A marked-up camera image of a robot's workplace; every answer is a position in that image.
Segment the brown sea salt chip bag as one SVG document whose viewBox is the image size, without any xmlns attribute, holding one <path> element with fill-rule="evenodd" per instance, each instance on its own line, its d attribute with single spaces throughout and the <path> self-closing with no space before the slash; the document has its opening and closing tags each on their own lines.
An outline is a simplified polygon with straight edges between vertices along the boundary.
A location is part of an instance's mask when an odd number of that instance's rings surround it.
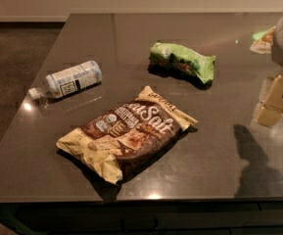
<svg viewBox="0 0 283 235">
<path fill-rule="evenodd" d="M 57 141 L 57 147 L 116 184 L 197 121 L 146 86 Z"/>
</svg>

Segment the green chip bag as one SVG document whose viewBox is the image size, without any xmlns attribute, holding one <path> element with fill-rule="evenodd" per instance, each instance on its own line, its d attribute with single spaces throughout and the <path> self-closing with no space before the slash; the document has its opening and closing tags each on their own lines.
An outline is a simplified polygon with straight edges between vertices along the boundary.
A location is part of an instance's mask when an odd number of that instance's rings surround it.
<svg viewBox="0 0 283 235">
<path fill-rule="evenodd" d="M 179 44 L 156 42 L 150 51 L 150 63 L 198 77 L 203 84 L 213 81 L 216 56 L 204 56 Z"/>
</svg>

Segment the blue plastic bottle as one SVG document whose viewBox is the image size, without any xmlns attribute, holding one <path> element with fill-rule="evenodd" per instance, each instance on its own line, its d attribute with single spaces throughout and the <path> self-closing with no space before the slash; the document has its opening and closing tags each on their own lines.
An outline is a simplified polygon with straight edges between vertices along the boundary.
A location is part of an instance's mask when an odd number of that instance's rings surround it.
<svg viewBox="0 0 283 235">
<path fill-rule="evenodd" d="M 42 97 L 60 99 L 102 81 L 102 73 L 95 61 L 46 75 L 40 86 L 28 90 L 32 100 Z"/>
</svg>

